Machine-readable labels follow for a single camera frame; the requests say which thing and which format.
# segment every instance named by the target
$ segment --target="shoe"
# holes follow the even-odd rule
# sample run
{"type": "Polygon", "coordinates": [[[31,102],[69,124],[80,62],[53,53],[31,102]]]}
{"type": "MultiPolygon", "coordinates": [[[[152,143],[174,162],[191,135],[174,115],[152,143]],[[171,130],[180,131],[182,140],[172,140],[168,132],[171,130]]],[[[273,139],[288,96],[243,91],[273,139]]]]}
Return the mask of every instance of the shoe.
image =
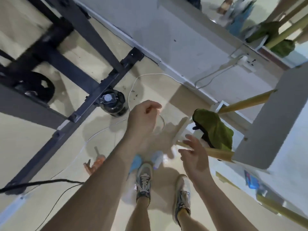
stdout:
{"type": "Polygon", "coordinates": [[[189,179],[186,175],[181,174],[175,186],[175,203],[173,207],[173,220],[174,222],[179,225],[179,220],[177,215],[181,209],[186,209],[187,213],[190,215],[190,184],[189,179]]]}
{"type": "Polygon", "coordinates": [[[153,175],[153,167],[149,163],[144,163],[140,166],[137,172],[136,177],[136,186],[137,186],[137,197],[147,197],[149,198],[149,204],[151,201],[151,180],[153,175]]]}

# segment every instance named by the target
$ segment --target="baseboard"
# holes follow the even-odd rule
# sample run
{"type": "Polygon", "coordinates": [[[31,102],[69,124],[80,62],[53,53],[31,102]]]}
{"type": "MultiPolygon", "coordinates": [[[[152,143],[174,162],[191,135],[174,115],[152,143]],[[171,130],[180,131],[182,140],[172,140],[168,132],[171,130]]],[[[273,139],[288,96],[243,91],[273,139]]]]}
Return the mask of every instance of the baseboard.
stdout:
{"type": "Polygon", "coordinates": [[[174,68],[169,66],[167,63],[165,63],[160,57],[158,57],[155,53],[151,52],[144,46],[140,45],[137,41],[135,41],[133,38],[131,38],[129,35],[125,34],[123,31],[118,29],[116,26],[108,22],[106,19],[104,19],[102,16],[98,15],[96,12],[91,10],[91,8],[87,7],[83,3],[81,3],[78,0],[75,0],[75,2],[83,7],[88,14],[95,18],[98,22],[100,22],[104,27],[106,27],[109,31],[111,31],[113,34],[115,34],[117,37],[122,39],[125,43],[127,43],[131,47],[136,47],[139,49],[146,57],[153,60],[163,71],[164,73],[170,75],[172,78],[174,78],[179,83],[183,84],[185,87],[187,87],[189,90],[191,90],[193,93],[195,93],[198,97],[202,98],[204,101],[206,101],[209,105],[213,105],[217,102],[214,97],[210,96],[204,91],[194,89],[194,84],[191,81],[188,81],[183,75],[181,75],[178,71],[176,71],[174,68]]]}

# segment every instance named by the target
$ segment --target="person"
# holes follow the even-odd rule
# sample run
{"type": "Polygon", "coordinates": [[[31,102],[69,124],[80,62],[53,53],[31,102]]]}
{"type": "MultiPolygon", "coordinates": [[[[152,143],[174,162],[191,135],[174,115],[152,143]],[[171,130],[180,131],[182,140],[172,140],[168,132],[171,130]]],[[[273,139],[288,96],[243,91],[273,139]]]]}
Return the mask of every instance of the person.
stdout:
{"type": "MultiPolygon", "coordinates": [[[[129,114],[124,137],[110,153],[104,164],[42,228],[43,231],[109,231],[121,198],[130,164],[141,143],[148,138],[156,124],[162,106],[144,101],[129,114]]],[[[257,229],[216,186],[209,170],[205,149],[194,136],[187,135],[185,144],[193,150],[179,150],[187,176],[180,175],[176,184],[173,219],[183,231],[207,230],[191,218],[190,185],[206,205],[217,231],[256,231],[257,229]]],[[[150,230],[147,207],[151,202],[152,165],[144,163],[137,172],[137,205],[128,221],[126,231],[150,230]]]]}

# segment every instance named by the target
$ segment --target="wall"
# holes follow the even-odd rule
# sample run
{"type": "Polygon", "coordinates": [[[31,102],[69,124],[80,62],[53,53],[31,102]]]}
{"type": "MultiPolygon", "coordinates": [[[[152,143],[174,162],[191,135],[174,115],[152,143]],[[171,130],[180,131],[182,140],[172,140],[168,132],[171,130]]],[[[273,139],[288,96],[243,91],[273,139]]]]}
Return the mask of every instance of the wall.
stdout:
{"type": "MultiPolygon", "coordinates": [[[[175,79],[191,86],[217,70],[243,43],[184,0],[78,0],[114,34],[137,46],[175,79]]],[[[207,101],[227,103],[273,89],[282,70],[251,50],[263,68],[234,67],[202,90],[207,101]]],[[[210,76],[202,81],[207,84],[210,76]]],[[[254,120],[261,106],[243,110],[254,120]]]]}

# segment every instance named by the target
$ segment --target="metal frame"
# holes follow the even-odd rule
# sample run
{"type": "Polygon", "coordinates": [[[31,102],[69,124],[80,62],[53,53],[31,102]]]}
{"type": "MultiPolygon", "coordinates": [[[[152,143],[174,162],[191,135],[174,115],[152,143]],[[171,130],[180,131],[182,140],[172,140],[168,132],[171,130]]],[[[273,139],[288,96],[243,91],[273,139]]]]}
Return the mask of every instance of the metal frame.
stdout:
{"type": "MultiPolygon", "coordinates": [[[[24,109],[15,106],[14,103],[6,101],[6,107],[11,111],[4,111],[1,107],[5,102],[0,98],[0,112],[4,112],[13,116],[19,116],[22,119],[35,122],[40,125],[55,128],[56,132],[51,139],[36,153],[36,155],[22,168],[22,170],[6,185],[11,186],[20,183],[29,182],[34,175],[48,162],[48,160],[56,153],[56,151],[65,143],[65,141],[74,133],[74,131],[82,124],[82,122],[99,106],[98,99],[106,89],[114,88],[114,86],[125,76],[125,74],[134,66],[137,61],[141,61],[144,57],[137,48],[133,48],[128,55],[119,62],[111,50],[108,48],[103,39],[95,31],[93,26],[87,20],[83,10],[73,0],[46,0],[63,16],[58,18],[41,0],[28,0],[46,17],[48,17],[53,25],[48,31],[41,36],[31,47],[29,47],[18,59],[11,62],[6,68],[9,72],[31,71],[41,62],[46,61],[67,76],[76,85],[89,93],[85,102],[68,118],[60,113],[50,109],[46,104],[18,93],[16,90],[7,87],[2,83],[18,102],[26,100],[24,109]],[[113,70],[100,83],[95,81],[81,69],[76,67],[72,62],[60,54],[56,47],[67,37],[73,29],[77,30],[109,63],[113,66],[113,70]],[[48,118],[37,117],[45,114],[48,118]]],[[[9,194],[21,194],[25,188],[16,189],[6,192],[9,194]]]]}

